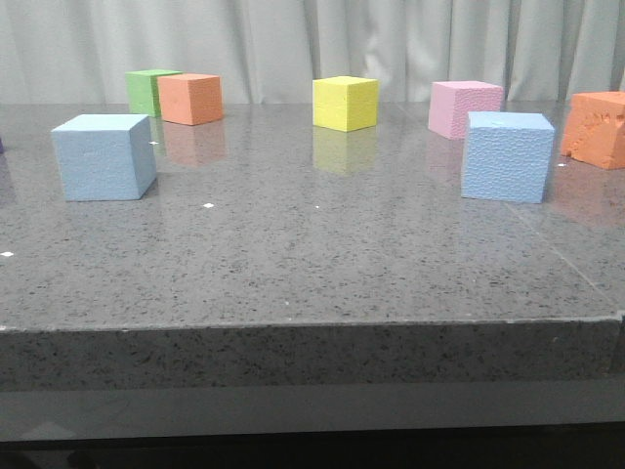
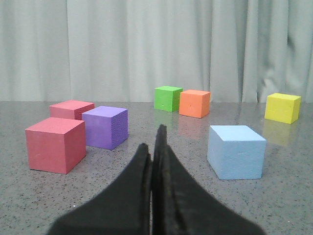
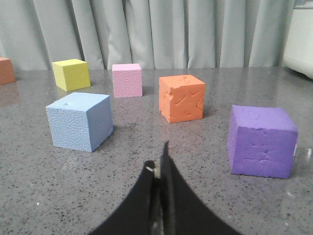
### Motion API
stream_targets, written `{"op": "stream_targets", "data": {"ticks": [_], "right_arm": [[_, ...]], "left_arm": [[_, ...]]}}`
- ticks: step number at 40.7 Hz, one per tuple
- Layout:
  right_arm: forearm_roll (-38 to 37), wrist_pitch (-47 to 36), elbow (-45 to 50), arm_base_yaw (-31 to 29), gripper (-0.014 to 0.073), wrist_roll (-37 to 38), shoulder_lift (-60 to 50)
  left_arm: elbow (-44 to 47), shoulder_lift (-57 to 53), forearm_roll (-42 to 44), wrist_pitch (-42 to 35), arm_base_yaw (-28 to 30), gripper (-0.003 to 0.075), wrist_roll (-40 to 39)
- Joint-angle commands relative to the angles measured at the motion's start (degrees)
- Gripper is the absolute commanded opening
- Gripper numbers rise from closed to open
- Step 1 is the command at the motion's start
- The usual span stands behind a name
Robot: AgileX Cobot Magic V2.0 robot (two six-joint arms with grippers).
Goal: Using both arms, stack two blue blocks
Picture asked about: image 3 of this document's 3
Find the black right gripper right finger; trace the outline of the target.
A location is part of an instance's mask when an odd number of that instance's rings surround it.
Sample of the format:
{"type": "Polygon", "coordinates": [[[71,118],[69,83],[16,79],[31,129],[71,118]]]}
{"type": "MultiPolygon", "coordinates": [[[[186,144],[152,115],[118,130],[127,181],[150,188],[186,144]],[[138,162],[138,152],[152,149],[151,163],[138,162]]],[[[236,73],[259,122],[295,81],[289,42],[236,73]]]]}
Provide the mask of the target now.
{"type": "Polygon", "coordinates": [[[164,144],[160,158],[160,186],[165,235],[238,235],[209,210],[179,173],[164,144]]]}

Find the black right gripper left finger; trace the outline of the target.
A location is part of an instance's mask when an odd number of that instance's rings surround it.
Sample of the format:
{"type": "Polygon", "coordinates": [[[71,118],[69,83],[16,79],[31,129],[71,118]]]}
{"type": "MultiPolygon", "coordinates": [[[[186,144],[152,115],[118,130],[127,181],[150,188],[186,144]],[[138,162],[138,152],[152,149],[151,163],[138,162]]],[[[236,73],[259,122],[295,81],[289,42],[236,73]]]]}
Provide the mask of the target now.
{"type": "Polygon", "coordinates": [[[135,185],[119,207],[91,233],[93,235],[148,235],[153,161],[146,161],[135,185]]]}

